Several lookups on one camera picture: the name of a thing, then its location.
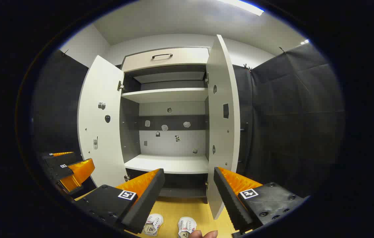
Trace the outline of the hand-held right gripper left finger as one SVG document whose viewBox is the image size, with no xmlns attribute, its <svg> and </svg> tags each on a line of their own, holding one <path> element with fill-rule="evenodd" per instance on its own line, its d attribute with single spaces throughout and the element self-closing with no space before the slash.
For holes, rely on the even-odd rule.
<svg viewBox="0 0 374 238">
<path fill-rule="evenodd" d="M 109 228 L 139 234 L 164 182 L 164 169 L 155 169 L 116 187 L 101 185 L 74 205 Z"/>
</svg>

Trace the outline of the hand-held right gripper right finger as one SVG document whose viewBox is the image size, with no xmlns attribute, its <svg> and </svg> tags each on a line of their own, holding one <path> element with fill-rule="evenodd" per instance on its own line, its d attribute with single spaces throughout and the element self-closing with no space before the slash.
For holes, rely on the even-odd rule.
<svg viewBox="0 0 374 238">
<path fill-rule="evenodd" d="M 261 184 L 222 167 L 215 167 L 214 182 L 236 234 L 269 225 L 307 200 L 275 182 Z"/>
</svg>

